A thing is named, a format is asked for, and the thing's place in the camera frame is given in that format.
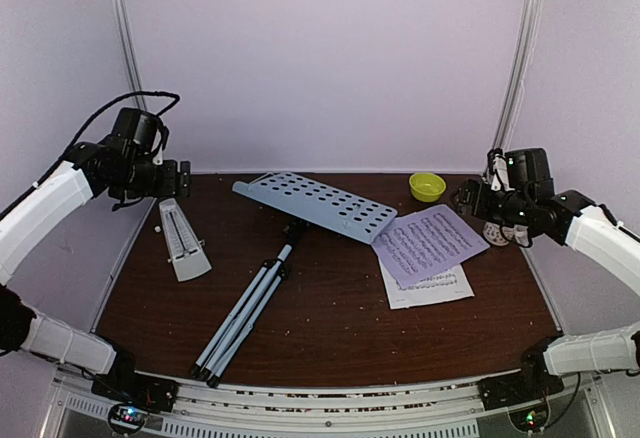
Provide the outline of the purple sheet music page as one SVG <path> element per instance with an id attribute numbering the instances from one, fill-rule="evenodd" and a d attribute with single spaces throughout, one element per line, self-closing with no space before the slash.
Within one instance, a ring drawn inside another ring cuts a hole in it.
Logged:
<path id="1" fill-rule="evenodd" d="M 449 206 L 396 218 L 372 244 L 380 263 L 406 289 L 489 249 L 487 241 Z"/>

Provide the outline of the white sheet music page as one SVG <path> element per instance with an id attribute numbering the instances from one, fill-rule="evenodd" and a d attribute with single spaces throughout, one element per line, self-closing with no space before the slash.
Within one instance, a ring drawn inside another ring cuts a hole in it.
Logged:
<path id="1" fill-rule="evenodd" d="M 434 275 L 406 289 L 379 263 L 389 308 L 401 310 L 420 306 L 453 302 L 475 296 L 461 265 Z"/>

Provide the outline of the light blue music stand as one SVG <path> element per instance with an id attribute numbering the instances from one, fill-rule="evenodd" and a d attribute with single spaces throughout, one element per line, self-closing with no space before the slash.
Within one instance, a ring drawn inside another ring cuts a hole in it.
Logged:
<path id="1" fill-rule="evenodd" d="M 237 181 L 232 191 L 291 217 L 279 253 L 265 260 L 200 356 L 190 376 L 217 387 L 227 367 L 252 332 L 263 310 L 288 276 L 286 261 L 312 226 L 371 245 L 398 211 L 363 196 L 293 172 L 268 173 Z"/>

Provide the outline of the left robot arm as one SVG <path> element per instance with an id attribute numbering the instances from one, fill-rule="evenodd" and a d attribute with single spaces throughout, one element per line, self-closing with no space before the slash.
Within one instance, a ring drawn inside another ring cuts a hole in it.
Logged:
<path id="1" fill-rule="evenodd" d="M 46 172 L 1 213 L 1 353 L 23 350 L 105 375 L 106 387 L 123 402 L 137 400 L 144 391 L 142 377 L 121 363 L 123 351 L 28 306 L 8 284 L 57 225 L 102 193 L 114 199 L 115 210 L 147 198 L 189 194 L 190 162 L 163 156 L 169 129 L 162 116 L 124 107 L 98 142 L 74 135 Z"/>

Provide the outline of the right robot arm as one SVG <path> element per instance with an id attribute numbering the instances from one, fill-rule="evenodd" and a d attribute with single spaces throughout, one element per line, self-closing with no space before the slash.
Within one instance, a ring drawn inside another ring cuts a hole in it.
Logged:
<path id="1" fill-rule="evenodd" d="M 558 193 L 547 154 L 542 148 L 487 154 L 483 177 L 471 178 L 454 192 L 452 204 L 496 227 L 506 243 L 529 248 L 545 235 L 590 258 L 631 291 L 639 290 L 639 237 L 603 204 L 576 190 Z M 551 339 L 537 352 L 541 361 L 529 363 L 513 377 L 519 398 L 535 398 L 551 375 L 583 372 L 639 373 L 639 326 L 565 335 Z"/>

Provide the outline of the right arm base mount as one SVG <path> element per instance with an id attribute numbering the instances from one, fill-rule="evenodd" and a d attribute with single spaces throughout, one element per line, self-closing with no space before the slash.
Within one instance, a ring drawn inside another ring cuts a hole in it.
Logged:
<path id="1" fill-rule="evenodd" d="M 564 390 L 559 377 L 545 376 L 540 383 L 534 383 L 521 373 L 484 378 L 477 386 L 486 411 L 542 400 Z"/>

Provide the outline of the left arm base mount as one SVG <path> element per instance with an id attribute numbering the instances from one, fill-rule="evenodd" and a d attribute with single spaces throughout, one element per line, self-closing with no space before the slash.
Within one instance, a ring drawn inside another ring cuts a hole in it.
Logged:
<path id="1" fill-rule="evenodd" d="M 138 373 L 129 384 L 98 376 L 91 386 L 91 392 L 95 395 L 130 403 L 152 413 L 171 412 L 178 391 L 179 384 L 174 380 Z"/>

